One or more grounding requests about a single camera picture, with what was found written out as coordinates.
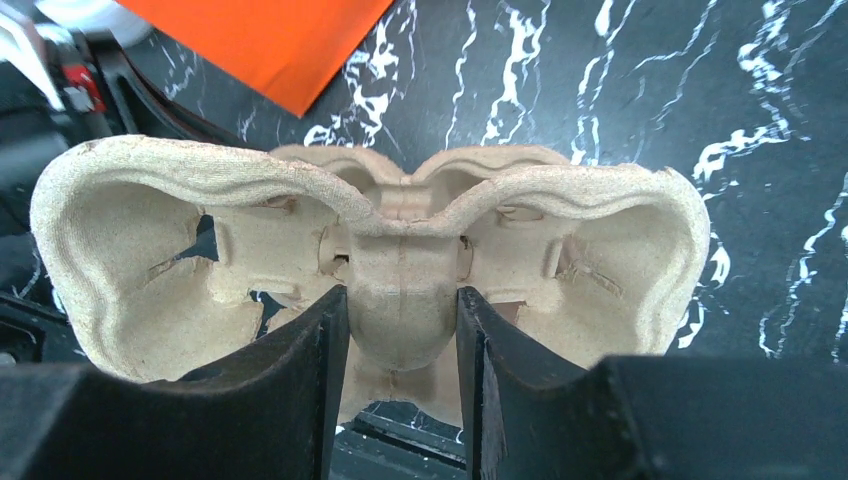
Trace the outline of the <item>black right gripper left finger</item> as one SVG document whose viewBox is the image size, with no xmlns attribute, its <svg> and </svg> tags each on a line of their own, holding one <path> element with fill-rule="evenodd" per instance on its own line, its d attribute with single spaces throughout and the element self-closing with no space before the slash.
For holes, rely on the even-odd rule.
<svg viewBox="0 0 848 480">
<path fill-rule="evenodd" d="M 325 479 L 349 346 L 347 292 L 176 381 L 90 364 L 1 371 L 5 479 Z"/>
</svg>

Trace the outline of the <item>orange paper bag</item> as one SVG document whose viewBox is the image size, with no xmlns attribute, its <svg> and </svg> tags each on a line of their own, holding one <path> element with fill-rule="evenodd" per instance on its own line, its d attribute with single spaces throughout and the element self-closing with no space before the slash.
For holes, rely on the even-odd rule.
<svg viewBox="0 0 848 480">
<path fill-rule="evenodd" d="M 391 0 L 135 0 L 123 7 L 301 118 Z"/>
</svg>

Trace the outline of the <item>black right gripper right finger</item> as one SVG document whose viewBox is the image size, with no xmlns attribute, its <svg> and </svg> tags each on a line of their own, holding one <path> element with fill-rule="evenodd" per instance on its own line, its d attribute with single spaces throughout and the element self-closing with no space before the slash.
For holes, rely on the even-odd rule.
<svg viewBox="0 0 848 480">
<path fill-rule="evenodd" d="M 847 370 L 611 356 L 589 369 L 457 293 L 471 479 L 843 479 Z"/>
</svg>

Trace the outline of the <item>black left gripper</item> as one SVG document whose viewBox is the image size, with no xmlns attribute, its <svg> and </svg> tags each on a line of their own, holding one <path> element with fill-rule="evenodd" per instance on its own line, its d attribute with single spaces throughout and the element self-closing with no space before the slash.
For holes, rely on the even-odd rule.
<svg viewBox="0 0 848 480">
<path fill-rule="evenodd" d="M 109 33 L 43 40 L 36 70 L 58 104 L 9 62 L 1 66 L 1 363 L 79 362 L 84 356 L 30 232 L 35 183 L 82 142 L 123 134 L 244 146 L 148 80 Z"/>
</svg>

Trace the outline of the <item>single brown pulp cup carrier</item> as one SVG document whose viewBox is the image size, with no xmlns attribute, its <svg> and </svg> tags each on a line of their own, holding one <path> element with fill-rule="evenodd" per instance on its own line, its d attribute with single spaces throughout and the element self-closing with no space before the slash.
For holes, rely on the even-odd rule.
<svg viewBox="0 0 848 480">
<path fill-rule="evenodd" d="M 589 367 L 672 343 L 710 244 L 672 169 L 540 165 L 363 194 L 251 149 L 123 135 L 51 161 L 32 195 L 42 261 L 88 359 L 174 380 L 277 329 L 335 286 L 353 344 L 339 418 L 409 401 L 461 419 L 457 293 Z"/>
</svg>

